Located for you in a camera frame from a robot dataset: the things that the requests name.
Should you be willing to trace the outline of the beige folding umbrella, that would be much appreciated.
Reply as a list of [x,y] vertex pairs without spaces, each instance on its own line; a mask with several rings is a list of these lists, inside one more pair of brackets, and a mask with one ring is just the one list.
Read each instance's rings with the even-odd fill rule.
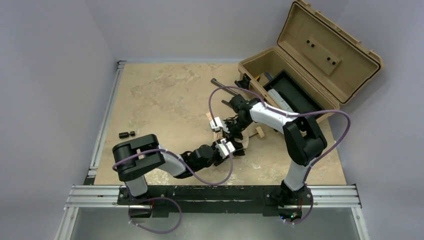
[[250,138],[257,136],[259,139],[265,137],[263,129],[254,123],[246,111],[237,113],[234,117],[222,119],[213,117],[211,112],[206,114],[213,133],[213,142],[220,144],[224,140],[231,142],[234,150],[243,156],[249,146]]

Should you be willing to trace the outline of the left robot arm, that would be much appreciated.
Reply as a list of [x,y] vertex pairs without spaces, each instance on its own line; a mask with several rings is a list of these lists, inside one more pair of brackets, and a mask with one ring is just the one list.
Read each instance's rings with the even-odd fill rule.
[[196,172],[220,165],[234,152],[234,145],[224,138],[176,154],[160,145],[155,134],[148,134],[115,145],[112,148],[115,161],[112,169],[129,190],[129,195],[141,198],[148,193],[145,174],[152,170],[165,171],[176,179],[195,177]]

